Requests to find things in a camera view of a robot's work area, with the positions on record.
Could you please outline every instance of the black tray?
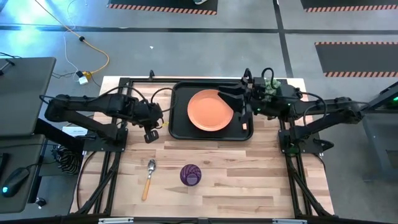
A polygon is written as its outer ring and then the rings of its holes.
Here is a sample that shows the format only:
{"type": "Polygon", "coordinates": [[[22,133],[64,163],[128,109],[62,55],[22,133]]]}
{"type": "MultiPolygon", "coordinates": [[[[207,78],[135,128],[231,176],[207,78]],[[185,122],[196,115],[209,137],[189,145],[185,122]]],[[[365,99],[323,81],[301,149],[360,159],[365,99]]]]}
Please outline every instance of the black tray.
{"type": "Polygon", "coordinates": [[[235,113],[227,127],[219,131],[203,131],[198,129],[189,120],[187,107],[191,98],[199,91],[217,89],[220,85],[236,85],[238,81],[214,82],[179,82],[174,85],[175,92],[172,94],[171,105],[177,99],[177,105],[170,111],[169,132],[176,139],[194,140],[226,140],[245,141],[253,135],[253,120],[248,122],[247,130],[242,128],[239,122],[239,114],[235,113]]]}

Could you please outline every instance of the plate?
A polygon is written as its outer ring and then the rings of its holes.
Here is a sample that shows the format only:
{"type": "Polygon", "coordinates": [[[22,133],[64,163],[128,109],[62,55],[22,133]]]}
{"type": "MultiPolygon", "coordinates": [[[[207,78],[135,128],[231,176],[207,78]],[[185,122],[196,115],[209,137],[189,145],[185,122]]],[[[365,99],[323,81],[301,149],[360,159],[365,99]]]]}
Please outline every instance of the plate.
{"type": "Polygon", "coordinates": [[[188,117],[199,129],[218,131],[231,122],[234,111],[218,96],[218,90],[202,90],[188,103],[188,117]]]}

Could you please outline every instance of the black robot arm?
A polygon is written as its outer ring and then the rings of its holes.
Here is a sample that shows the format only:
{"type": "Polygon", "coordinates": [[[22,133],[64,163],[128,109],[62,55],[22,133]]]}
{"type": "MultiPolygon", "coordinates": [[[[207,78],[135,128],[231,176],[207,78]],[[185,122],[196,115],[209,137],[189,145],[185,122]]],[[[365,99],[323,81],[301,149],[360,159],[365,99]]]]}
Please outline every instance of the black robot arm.
{"type": "Polygon", "coordinates": [[[121,130],[116,124],[101,124],[77,111],[102,112],[112,118],[125,119],[132,125],[145,129],[147,143],[159,138],[157,131],[153,130],[159,126],[157,121],[163,118],[159,104],[140,101],[121,93],[110,93],[96,98],[58,95],[49,101],[44,116],[49,121],[68,121],[79,125],[108,142],[118,141],[124,134],[124,128],[121,130]]]}
{"type": "Polygon", "coordinates": [[[262,114],[269,119],[279,118],[284,122],[298,120],[306,115],[325,114],[305,126],[293,126],[289,129],[289,144],[298,144],[310,135],[340,123],[358,123],[363,112],[355,101],[341,97],[332,100],[302,101],[303,93],[299,88],[288,84],[274,86],[273,77],[266,85],[264,77],[252,77],[247,68],[239,84],[220,86],[218,95],[235,111],[241,113],[241,122],[245,123],[254,114],[262,114]],[[274,94],[267,93],[272,89],[274,94]]]}

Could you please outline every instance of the floor mat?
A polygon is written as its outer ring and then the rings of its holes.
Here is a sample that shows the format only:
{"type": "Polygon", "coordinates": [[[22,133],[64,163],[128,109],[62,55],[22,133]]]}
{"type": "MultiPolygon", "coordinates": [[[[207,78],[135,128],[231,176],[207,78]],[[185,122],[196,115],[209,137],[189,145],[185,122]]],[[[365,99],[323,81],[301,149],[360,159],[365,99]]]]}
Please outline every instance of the floor mat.
{"type": "Polygon", "coordinates": [[[218,0],[196,5],[192,0],[109,0],[108,8],[216,15],[218,0]]]}
{"type": "Polygon", "coordinates": [[[398,42],[316,42],[326,77],[397,77],[398,42]]]}
{"type": "Polygon", "coordinates": [[[397,0],[301,0],[306,12],[368,11],[397,9],[397,0]]]}

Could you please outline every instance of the butcher block tabletop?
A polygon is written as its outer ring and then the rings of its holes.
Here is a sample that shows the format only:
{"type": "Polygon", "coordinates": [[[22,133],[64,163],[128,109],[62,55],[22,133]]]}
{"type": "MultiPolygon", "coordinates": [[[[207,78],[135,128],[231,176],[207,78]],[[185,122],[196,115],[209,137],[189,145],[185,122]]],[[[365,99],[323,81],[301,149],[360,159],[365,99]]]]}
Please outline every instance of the butcher block tabletop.
{"type": "MultiPolygon", "coordinates": [[[[121,77],[104,77],[101,93],[118,86],[121,77]]],[[[288,78],[290,85],[305,91],[303,79],[288,78]]],[[[135,83],[147,99],[162,87],[174,83],[135,83]]],[[[171,91],[162,91],[154,101],[161,108],[170,106],[171,91]]],[[[110,123],[111,118],[96,113],[94,119],[110,123]]],[[[164,113],[169,120],[169,112],[164,113]]],[[[112,216],[125,217],[208,217],[208,218],[293,218],[293,206],[287,178],[286,161],[280,153],[277,132],[279,121],[254,116],[251,139],[237,141],[183,141],[174,139],[165,126],[159,139],[146,144],[144,130],[129,124],[127,146],[122,153],[114,191],[112,216]],[[148,176],[147,164],[155,159],[146,201],[141,200],[148,176]],[[194,187],[180,180],[184,165],[195,164],[202,178],[194,187]]],[[[83,205],[98,186],[104,153],[97,152],[81,176],[80,204],[83,205]]],[[[330,193],[322,163],[311,154],[302,155],[308,188],[333,213],[330,193]]],[[[101,211],[106,205],[109,184],[104,190],[101,211]]],[[[301,190],[300,208],[304,211],[301,190]]],[[[71,212],[76,211],[76,198],[71,212]]]]}

